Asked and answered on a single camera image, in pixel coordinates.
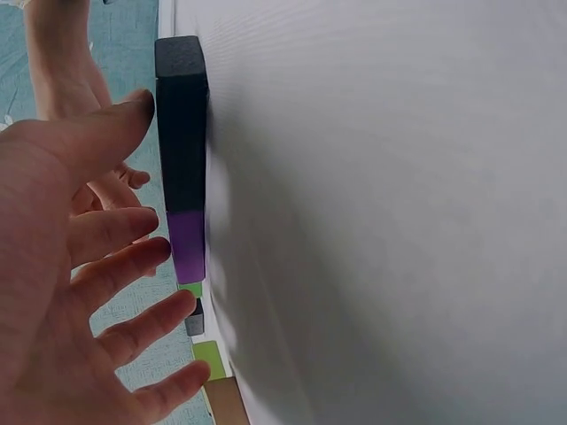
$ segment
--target white wall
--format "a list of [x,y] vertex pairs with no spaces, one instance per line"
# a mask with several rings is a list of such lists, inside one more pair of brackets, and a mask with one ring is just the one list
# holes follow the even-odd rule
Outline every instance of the white wall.
[[177,7],[255,422],[567,422],[567,3]]

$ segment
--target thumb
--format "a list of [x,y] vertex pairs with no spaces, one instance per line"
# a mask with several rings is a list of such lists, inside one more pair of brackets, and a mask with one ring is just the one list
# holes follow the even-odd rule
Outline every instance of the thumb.
[[148,90],[135,92],[127,102],[69,120],[52,121],[43,138],[66,167],[73,193],[83,184],[113,170],[142,142],[154,113]]

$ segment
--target small black block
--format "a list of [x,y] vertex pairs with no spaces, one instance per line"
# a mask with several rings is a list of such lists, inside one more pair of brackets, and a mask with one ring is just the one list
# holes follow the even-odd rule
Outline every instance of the small black block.
[[189,336],[203,335],[205,333],[205,312],[203,311],[201,298],[197,298],[197,307],[193,314],[185,319],[185,328]]

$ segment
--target purple block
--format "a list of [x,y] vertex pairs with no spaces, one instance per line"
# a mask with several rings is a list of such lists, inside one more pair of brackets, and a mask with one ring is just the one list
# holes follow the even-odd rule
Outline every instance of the purple block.
[[179,284],[205,279],[205,213],[167,213],[169,239]]

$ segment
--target stacked blocks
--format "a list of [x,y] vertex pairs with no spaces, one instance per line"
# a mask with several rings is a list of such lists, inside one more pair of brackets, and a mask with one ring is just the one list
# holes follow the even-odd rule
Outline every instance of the stacked blocks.
[[[198,38],[184,36],[156,41],[155,69],[159,154],[175,274],[181,287],[200,297],[201,282],[205,279],[209,88]],[[200,299],[198,309],[186,324],[190,336],[204,332]]]

